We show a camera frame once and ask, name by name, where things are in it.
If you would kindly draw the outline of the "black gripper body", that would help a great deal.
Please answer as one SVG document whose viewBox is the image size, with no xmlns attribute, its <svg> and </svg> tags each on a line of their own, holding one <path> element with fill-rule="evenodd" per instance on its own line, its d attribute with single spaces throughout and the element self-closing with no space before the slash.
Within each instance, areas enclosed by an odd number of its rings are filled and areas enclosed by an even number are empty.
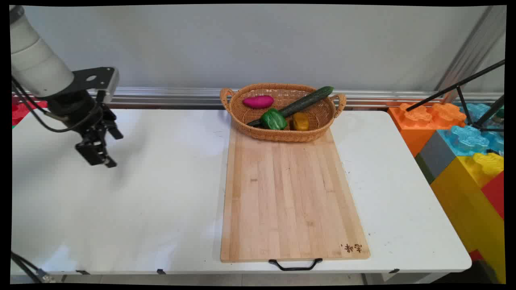
<svg viewBox="0 0 516 290">
<path fill-rule="evenodd" d="M 87 91 L 58 95 L 48 98 L 48 109 L 57 116 L 66 128 L 58 130 L 48 127 L 55 133 L 74 131 L 84 135 L 88 131 L 98 131 L 102 102 L 106 97 L 105 91 L 99 91 L 94 99 Z"/>
</svg>

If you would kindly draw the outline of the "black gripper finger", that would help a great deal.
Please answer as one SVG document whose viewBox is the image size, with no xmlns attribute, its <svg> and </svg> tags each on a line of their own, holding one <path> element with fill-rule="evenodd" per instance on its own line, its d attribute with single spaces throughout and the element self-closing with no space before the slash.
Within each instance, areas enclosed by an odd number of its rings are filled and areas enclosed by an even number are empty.
<svg viewBox="0 0 516 290">
<path fill-rule="evenodd" d="M 75 145 L 75 150 L 92 166 L 105 165 L 114 168 L 117 163 L 107 151 L 105 136 L 106 131 L 88 131 L 83 135 L 82 141 Z"/>
<path fill-rule="evenodd" d="M 101 117 L 98 122 L 98 135 L 100 140 L 105 140 L 106 134 L 109 133 L 115 140 L 123 139 L 124 136 L 118 129 L 116 124 L 116 115 L 109 107 L 101 107 Z"/>
</svg>

